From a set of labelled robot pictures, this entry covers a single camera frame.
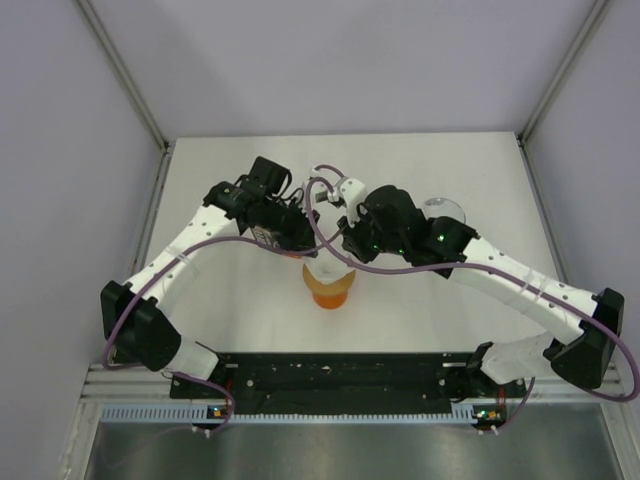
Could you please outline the orange filter box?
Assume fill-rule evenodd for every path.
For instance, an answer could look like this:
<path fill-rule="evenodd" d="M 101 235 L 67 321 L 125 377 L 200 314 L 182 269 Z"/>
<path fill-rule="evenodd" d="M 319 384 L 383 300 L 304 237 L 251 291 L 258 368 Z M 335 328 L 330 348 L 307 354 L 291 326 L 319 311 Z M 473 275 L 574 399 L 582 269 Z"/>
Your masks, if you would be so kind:
<path fill-rule="evenodd" d="M 260 244 L 272 248 L 280 247 L 280 234 L 278 232 L 259 225 L 252 227 L 251 232 L 254 239 Z"/>

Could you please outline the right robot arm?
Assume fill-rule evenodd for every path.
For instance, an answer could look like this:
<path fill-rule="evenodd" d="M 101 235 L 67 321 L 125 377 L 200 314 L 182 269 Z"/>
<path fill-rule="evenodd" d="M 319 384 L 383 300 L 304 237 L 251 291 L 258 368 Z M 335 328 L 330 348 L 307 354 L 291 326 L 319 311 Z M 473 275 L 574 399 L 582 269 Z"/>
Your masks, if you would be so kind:
<path fill-rule="evenodd" d="M 380 254 L 474 288 L 533 320 L 543 333 L 519 341 L 480 345 L 467 370 L 469 388 L 487 396 L 521 377 L 558 375 L 585 390 L 599 388 L 621 332 L 625 299 L 606 288 L 573 288 L 514 260 L 466 224 L 447 199 L 417 207 L 393 185 L 368 191 L 346 180 L 331 194 L 346 210 L 338 221 L 343 249 L 362 263 Z"/>

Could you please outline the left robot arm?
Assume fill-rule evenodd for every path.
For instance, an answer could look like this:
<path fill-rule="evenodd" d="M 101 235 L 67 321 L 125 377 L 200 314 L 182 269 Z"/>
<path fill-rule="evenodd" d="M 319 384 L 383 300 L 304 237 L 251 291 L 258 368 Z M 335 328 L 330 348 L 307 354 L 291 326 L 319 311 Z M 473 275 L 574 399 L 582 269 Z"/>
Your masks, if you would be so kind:
<path fill-rule="evenodd" d="M 117 348 L 150 371 L 192 377 L 205 396 L 226 387 L 227 374 L 211 349 L 190 340 L 172 323 L 183 290 L 209 263 L 214 245 L 246 242 L 278 254 L 315 257 L 319 250 L 311 215 L 285 193 L 289 169 L 257 157 L 234 182 L 222 181 L 205 195 L 182 231 L 147 266 L 100 293 L 108 348 Z"/>

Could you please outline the orange liquid glass flask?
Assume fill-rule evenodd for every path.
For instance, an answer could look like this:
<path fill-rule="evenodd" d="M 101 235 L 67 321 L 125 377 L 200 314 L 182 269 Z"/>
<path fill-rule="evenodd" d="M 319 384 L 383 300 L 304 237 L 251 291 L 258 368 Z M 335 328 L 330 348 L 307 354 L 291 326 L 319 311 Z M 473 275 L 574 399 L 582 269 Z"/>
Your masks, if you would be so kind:
<path fill-rule="evenodd" d="M 322 295 L 313 293 L 312 297 L 319 307 L 327 310 L 334 310 L 340 308 L 346 302 L 348 298 L 348 292 L 344 291 L 335 295 Z"/>

